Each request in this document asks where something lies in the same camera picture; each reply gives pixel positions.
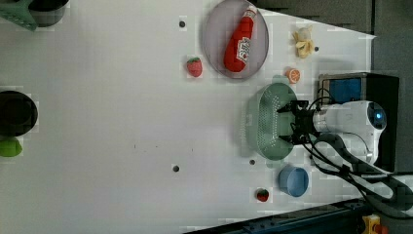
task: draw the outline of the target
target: white bottle cap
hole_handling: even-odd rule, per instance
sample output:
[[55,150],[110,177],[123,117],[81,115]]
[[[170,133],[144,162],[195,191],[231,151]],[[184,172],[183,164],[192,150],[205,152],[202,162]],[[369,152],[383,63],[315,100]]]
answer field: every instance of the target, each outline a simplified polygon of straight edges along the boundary
[[253,13],[257,14],[257,8],[253,5],[249,5],[249,7],[246,10],[252,11]]

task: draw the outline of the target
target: screen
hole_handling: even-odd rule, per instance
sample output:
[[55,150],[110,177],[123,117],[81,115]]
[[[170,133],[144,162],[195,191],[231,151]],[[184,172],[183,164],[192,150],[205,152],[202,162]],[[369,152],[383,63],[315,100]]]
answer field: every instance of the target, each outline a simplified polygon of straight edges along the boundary
[[361,79],[329,80],[329,91],[337,103],[361,100]]

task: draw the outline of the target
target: bottle label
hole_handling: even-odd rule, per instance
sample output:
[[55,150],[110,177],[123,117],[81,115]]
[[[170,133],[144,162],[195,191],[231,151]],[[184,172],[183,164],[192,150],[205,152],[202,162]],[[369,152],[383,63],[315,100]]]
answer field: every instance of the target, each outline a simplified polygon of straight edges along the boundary
[[243,40],[238,42],[238,49],[237,49],[237,59],[241,60],[243,63],[246,64],[249,57],[249,46],[251,40],[247,37],[243,37]]
[[247,10],[247,11],[245,11],[245,13],[244,13],[244,17],[249,17],[249,18],[251,18],[251,19],[253,19],[254,20],[254,18],[255,18],[255,13],[254,12],[252,12],[252,11],[250,11],[250,10]]

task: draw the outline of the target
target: small red object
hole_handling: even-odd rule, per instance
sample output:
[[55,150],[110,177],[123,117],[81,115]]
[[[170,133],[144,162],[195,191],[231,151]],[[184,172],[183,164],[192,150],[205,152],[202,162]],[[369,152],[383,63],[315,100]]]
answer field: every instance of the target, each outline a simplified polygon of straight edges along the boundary
[[267,189],[258,189],[257,191],[257,199],[260,202],[267,202],[268,198],[270,197],[270,193],[267,191]]
[[232,72],[240,72],[248,61],[252,28],[257,9],[249,6],[237,29],[234,31],[225,51],[224,65]]
[[373,229],[378,234],[389,234],[389,228],[387,226],[383,226],[381,224],[374,225]]
[[200,58],[191,58],[186,62],[189,74],[199,77],[203,73],[203,63]]

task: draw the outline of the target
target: toy fruit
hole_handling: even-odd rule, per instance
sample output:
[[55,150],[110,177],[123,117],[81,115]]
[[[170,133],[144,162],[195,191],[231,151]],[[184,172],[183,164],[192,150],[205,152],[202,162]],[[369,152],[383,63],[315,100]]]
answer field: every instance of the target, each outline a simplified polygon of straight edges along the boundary
[[268,198],[270,197],[270,193],[267,189],[258,189],[257,190],[257,199],[260,202],[267,202]]
[[199,77],[203,73],[203,63],[200,58],[191,58],[186,62],[189,74]]
[[285,76],[288,77],[289,84],[296,84],[300,80],[300,71],[294,68],[288,69],[285,72]]
[[294,32],[292,36],[295,39],[295,48],[297,48],[298,56],[305,59],[314,51],[314,42],[311,39],[312,26],[300,28]]
[[19,140],[15,137],[0,140],[0,156],[15,157],[22,151]]

